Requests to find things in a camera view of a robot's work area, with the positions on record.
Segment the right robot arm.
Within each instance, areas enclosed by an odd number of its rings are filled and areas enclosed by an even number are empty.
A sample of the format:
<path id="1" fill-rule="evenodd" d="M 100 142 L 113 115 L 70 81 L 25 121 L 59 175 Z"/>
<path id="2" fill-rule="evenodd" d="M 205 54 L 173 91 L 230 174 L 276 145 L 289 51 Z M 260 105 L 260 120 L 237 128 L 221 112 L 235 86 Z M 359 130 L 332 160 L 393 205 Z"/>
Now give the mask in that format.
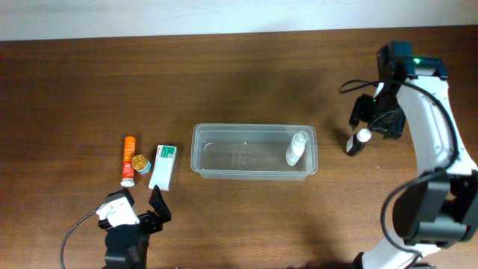
<path id="1" fill-rule="evenodd" d="M 409 128 L 417 176 L 387 195 L 380 214 L 391 215 L 393 226 L 353 267 L 422 268 L 426 256 L 477 232 L 477 165 L 453 117 L 444 62 L 393 41 L 378 51 L 377 64 L 376 92 L 357 98 L 350 115 L 355 132 L 346 152 L 358 155 L 375 132 L 397 139 Z"/>

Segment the clear plastic container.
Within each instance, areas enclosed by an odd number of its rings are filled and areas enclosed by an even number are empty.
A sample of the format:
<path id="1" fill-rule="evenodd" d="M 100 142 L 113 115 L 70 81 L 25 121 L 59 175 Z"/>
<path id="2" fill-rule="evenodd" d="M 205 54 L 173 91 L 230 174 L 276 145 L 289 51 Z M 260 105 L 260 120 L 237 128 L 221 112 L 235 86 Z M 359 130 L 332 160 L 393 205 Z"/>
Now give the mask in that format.
<path id="1" fill-rule="evenodd" d="M 290 166 L 286 152 L 299 132 L 308 140 Z M 318 171 L 316 133 L 304 125 L 201 123 L 193 129 L 190 166 L 204 179 L 302 181 Z"/>

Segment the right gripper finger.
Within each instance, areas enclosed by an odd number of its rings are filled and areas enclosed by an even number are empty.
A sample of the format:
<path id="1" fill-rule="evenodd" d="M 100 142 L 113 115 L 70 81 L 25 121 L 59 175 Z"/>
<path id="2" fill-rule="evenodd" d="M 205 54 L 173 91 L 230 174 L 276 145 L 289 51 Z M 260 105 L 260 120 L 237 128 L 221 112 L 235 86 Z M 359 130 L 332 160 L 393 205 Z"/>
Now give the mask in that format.
<path id="1" fill-rule="evenodd" d="M 352 130 L 359 126 L 360 122 L 370 124 L 373 119 L 373 97 L 362 94 L 357 98 L 349 119 Z"/>
<path id="2" fill-rule="evenodd" d="M 383 138 L 398 139 L 402 136 L 406 116 L 401 108 L 397 108 L 377 117 L 367 128 L 371 132 L 383 135 Z"/>

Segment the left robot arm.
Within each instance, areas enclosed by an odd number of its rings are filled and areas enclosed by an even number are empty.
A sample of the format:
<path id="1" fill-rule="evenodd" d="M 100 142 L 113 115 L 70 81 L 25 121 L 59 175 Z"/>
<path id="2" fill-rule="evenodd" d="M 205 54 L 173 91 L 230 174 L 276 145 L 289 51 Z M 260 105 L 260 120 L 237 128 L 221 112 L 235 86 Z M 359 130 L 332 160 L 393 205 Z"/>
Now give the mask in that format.
<path id="1" fill-rule="evenodd" d="M 134 199 L 127 188 L 108 194 L 105 203 L 96 210 L 98 227 L 105 236 L 106 268 L 145 268 L 150 235 L 163 230 L 172 219 L 171 212 L 159 187 L 152 189 L 149 198 L 152 210 L 136 214 Z"/>

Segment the white green medicine box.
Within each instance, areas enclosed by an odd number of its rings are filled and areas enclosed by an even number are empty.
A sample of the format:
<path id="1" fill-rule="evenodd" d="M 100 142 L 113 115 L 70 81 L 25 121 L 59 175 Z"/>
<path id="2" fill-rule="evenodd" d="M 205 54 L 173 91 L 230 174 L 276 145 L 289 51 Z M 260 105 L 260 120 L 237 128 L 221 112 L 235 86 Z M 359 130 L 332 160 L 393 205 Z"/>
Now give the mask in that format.
<path id="1" fill-rule="evenodd" d="M 173 177 L 173 168 L 176 160 L 177 148 L 169 145 L 158 145 L 152 176 L 149 180 L 149 189 L 158 187 L 168 191 Z"/>

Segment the white spray bottle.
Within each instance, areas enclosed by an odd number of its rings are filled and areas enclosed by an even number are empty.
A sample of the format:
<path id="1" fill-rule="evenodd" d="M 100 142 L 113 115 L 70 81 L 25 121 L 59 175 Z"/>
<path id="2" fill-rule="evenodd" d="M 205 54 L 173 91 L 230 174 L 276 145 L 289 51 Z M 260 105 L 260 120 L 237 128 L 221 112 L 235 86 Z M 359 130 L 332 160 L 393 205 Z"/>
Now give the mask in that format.
<path id="1" fill-rule="evenodd" d="M 289 144 L 285 154 L 285 159 L 289 166 L 295 166 L 300 160 L 305 151 L 305 145 L 307 144 L 308 140 L 309 135 L 304 131 L 297 132 L 292 137 L 291 143 Z"/>

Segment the orange tablet tube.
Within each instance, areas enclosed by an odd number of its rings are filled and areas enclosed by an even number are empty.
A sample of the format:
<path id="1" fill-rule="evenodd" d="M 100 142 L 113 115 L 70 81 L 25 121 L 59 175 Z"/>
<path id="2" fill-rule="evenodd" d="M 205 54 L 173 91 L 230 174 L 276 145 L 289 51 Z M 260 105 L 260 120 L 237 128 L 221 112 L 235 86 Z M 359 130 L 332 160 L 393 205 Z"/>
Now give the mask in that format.
<path id="1" fill-rule="evenodd" d="M 135 154 L 135 138 L 128 136 L 124 140 L 122 181 L 120 185 L 128 188 L 134 186 L 134 168 L 132 167 L 132 159 Z"/>

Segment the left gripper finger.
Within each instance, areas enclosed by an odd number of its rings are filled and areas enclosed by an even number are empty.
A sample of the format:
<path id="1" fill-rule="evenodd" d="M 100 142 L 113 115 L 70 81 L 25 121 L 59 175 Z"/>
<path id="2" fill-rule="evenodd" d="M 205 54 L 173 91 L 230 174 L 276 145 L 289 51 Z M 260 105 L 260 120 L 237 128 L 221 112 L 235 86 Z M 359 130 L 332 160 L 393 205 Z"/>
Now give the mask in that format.
<path id="1" fill-rule="evenodd" d="M 118 191 L 108 194 L 105 197 L 105 202 L 112 202 L 121 198 L 126 198 L 129 205 L 134 205 L 134 198 L 131 195 L 130 191 L 127 188 L 122 188 Z"/>
<path id="2" fill-rule="evenodd" d="M 162 223 L 171 221 L 171 212 L 165 203 L 164 198 L 162 197 L 160 188 L 157 185 L 155 185 L 152 190 L 151 197 L 149 198 L 149 204 L 154 208 L 155 213 Z"/>

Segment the gold lidded small jar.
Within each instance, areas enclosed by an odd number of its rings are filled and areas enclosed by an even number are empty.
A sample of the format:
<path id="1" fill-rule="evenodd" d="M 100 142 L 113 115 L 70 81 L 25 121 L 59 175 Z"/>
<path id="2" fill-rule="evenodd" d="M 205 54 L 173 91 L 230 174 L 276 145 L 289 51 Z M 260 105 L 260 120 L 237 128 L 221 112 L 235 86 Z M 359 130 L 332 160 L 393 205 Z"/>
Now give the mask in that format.
<path id="1" fill-rule="evenodd" d="M 151 169 L 150 161 L 143 155 L 135 155 L 131 160 L 131 166 L 141 175 L 148 173 Z"/>

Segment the black bottle white cap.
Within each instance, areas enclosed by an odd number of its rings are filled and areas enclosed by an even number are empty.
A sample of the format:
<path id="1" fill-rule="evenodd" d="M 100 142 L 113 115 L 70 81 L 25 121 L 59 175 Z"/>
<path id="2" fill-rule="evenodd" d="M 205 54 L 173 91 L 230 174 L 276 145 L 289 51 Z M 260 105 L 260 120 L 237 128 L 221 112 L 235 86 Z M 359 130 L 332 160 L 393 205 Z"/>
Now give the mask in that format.
<path id="1" fill-rule="evenodd" d="M 358 155 L 364 148 L 366 143 L 371 139 L 372 134 L 369 129 L 361 129 L 355 133 L 346 144 L 346 154 L 348 156 Z"/>

